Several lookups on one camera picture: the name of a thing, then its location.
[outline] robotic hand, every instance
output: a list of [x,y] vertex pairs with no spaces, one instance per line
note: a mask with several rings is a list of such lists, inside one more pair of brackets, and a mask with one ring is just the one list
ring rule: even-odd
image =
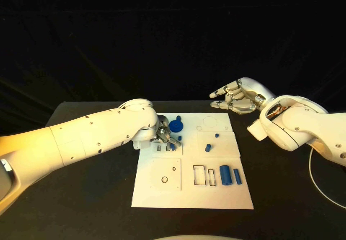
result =
[[135,99],[119,108],[59,125],[0,137],[0,159],[13,173],[10,177],[0,164],[0,215],[29,186],[49,173],[129,141],[137,150],[148,148],[151,141],[180,147],[168,125],[167,118],[157,115],[153,103]]
[[243,77],[210,94],[225,94],[225,101],[210,106],[236,114],[261,111],[248,127],[256,138],[266,137],[287,151],[308,144],[331,162],[346,166],[346,113],[328,114],[326,109],[301,96],[277,97],[253,79]]

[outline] blue object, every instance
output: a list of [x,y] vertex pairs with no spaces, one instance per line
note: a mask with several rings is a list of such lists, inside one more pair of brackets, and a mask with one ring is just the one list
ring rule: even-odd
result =
[[168,129],[173,133],[179,133],[184,128],[184,125],[181,123],[181,117],[177,116],[176,120],[173,120],[168,124]]
[[229,166],[220,166],[219,167],[219,172],[220,172],[220,180],[222,180],[222,185],[229,186],[233,184],[232,182],[232,177],[230,177],[230,169]]
[[233,175],[235,175],[235,179],[236,179],[236,184],[242,185],[243,183],[242,183],[241,174],[239,174],[238,169],[233,170]]
[[212,145],[207,144],[207,145],[206,145],[206,148],[204,148],[204,151],[209,153],[209,152],[210,152],[210,149],[212,149]]

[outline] table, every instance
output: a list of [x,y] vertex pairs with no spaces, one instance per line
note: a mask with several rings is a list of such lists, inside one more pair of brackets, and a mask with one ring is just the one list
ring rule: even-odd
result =
[[[121,102],[65,102],[46,126],[117,108]],[[210,101],[154,102],[158,113],[226,113]],[[246,127],[259,116],[229,112],[253,210],[131,208],[140,152],[132,142],[55,171],[0,217],[0,239],[141,239],[215,235],[239,239],[346,239],[346,210],[318,193],[310,147],[284,151]],[[313,175],[346,205],[344,169],[313,154]]]

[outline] white cable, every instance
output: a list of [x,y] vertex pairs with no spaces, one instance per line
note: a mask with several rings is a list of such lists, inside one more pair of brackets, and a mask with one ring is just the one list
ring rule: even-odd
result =
[[346,209],[346,206],[340,205],[337,202],[334,202],[328,197],[327,195],[323,193],[323,191],[320,190],[317,184],[315,184],[315,181],[314,181],[314,177],[313,177],[313,173],[311,173],[311,157],[313,157],[313,152],[314,152],[314,148],[311,148],[311,153],[310,153],[310,159],[308,159],[308,171],[310,171],[310,177],[311,177],[311,182],[320,192],[320,194],[324,196],[324,198],[333,203],[336,204],[339,207],[341,207],[343,209]]

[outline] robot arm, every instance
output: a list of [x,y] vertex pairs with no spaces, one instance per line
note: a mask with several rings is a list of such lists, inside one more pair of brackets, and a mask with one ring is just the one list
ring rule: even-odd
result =
[[148,148],[154,139],[181,145],[170,138],[168,120],[144,99],[52,127],[0,137],[0,159],[13,169],[11,181],[0,169],[0,215],[27,187],[55,170],[131,140],[134,149]]
[[248,114],[256,109],[259,119],[248,127],[256,138],[266,137],[287,151],[308,144],[320,155],[346,166],[346,113],[328,114],[324,108],[300,96],[279,96],[251,78],[243,77],[210,94],[225,94],[225,101],[210,103],[213,108]]

